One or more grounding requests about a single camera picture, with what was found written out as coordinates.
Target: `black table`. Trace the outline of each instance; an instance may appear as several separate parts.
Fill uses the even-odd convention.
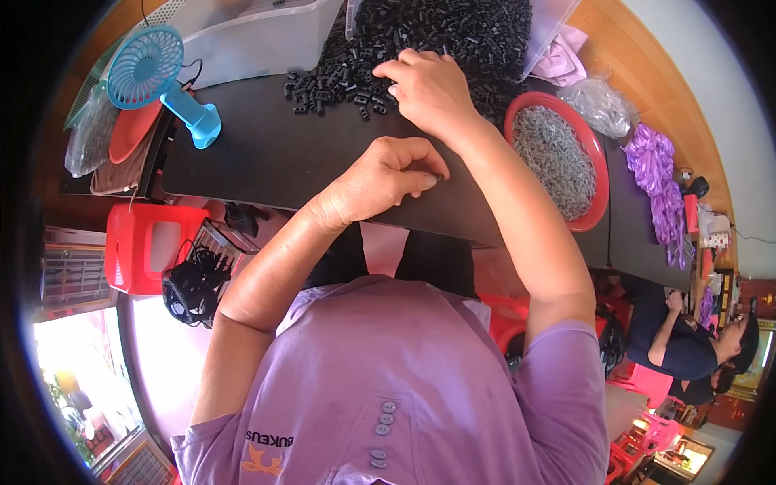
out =
[[[687,265],[668,266],[666,247],[657,242],[652,225],[650,198],[636,185],[625,152],[617,140],[605,139],[609,166],[611,234],[609,262],[612,268],[661,285],[687,292],[690,289],[692,245],[684,239]]]
[[[377,137],[425,135],[396,113],[363,122],[356,106],[328,106],[326,116],[296,115],[283,97],[285,75],[244,79],[196,92],[218,108],[223,130],[205,150],[180,130],[168,150],[162,188],[181,196],[257,203],[298,210],[347,169]],[[531,86],[551,89],[544,81]],[[447,162],[450,180],[420,199],[407,197],[374,221],[503,246],[485,198],[460,157],[430,138]],[[608,211],[591,231],[575,234],[590,266],[608,260]]]

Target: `purple ribbon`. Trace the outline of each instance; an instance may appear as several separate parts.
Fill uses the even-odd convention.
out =
[[[703,290],[703,297],[701,298],[701,320],[698,322],[706,330],[708,330],[709,325],[712,323],[713,298],[714,296],[712,295],[712,289],[706,286],[706,288]]]
[[[641,123],[622,150],[636,184],[650,196],[657,241],[666,245],[667,262],[684,269],[684,199],[674,182],[674,145],[662,133]]]

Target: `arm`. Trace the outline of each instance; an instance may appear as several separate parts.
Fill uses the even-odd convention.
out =
[[[404,50],[374,74],[398,83],[390,91],[401,114],[453,149],[483,191],[531,293],[526,348],[560,320],[593,324],[593,286],[576,242],[539,180],[477,113],[452,57]]]
[[[657,329],[655,338],[653,338],[652,345],[650,346],[650,351],[647,352],[647,357],[650,359],[650,362],[658,367],[663,365],[668,340],[671,337],[671,332],[674,330],[674,324],[676,324],[677,318],[679,318],[679,315],[681,314],[682,306],[684,305],[681,293],[678,291],[671,292],[671,294],[668,295],[668,298],[666,298],[666,305],[668,306],[668,316],[663,324],[660,325],[660,328]]]
[[[243,408],[275,329],[312,268],[350,223],[436,185],[437,178],[427,172],[404,170],[414,160],[449,177],[428,140],[379,138],[253,258],[216,311],[191,424]]]

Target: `orange logo on shirt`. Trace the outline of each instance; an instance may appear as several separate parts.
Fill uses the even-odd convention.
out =
[[[270,465],[264,466],[262,465],[262,456],[264,455],[263,449],[256,449],[251,443],[248,443],[248,453],[251,455],[253,461],[249,462],[246,460],[242,462],[241,468],[246,472],[264,472],[271,473],[275,476],[280,476],[280,473],[282,473],[283,468],[280,466],[280,463],[283,461],[282,456],[280,458],[272,458]]]

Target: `blue electric fan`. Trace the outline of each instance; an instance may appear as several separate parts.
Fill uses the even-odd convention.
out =
[[[194,146],[207,148],[221,132],[216,106],[200,105],[175,78],[183,65],[183,40],[173,27],[135,33],[116,53],[108,71],[108,98],[121,109],[139,109],[159,98],[186,123]]]

